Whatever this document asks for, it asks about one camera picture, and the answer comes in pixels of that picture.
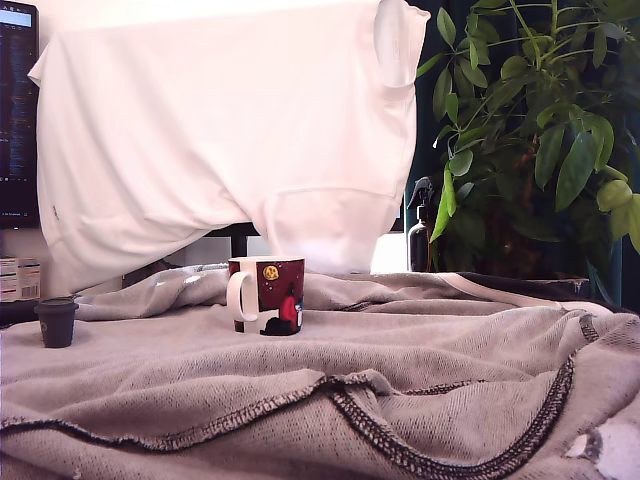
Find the black spray bottle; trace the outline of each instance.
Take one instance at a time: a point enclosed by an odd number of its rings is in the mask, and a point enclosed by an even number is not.
[[[435,217],[432,200],[435,193],[429,177],[416,182],[413,196],[407,208],[418,209],[418,223],[409,230],[408,255],[411,272],[432,271],[431,245],[429,238],[433,231]]]

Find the small black cup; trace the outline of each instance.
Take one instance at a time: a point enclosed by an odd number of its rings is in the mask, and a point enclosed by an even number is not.
[[[35,308],[46,348],[64,348],[73,340],[73,321],[78,305],[72,297],[42,300]]]

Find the white box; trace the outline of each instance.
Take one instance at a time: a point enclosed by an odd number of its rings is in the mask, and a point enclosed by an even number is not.
[[[0,259],[0,301],[40,298],[40,263],[33,258]]]

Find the computer monitor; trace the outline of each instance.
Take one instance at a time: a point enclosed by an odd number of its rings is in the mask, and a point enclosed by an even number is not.
[[[38,10],[0,0],[0,228],[37,227]]]

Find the mug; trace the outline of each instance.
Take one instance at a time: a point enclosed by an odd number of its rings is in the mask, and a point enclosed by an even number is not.
[[[229,260],[227,308],[235,331],[267,336],[298,333],[302,327],[302,257],[239,257]]]

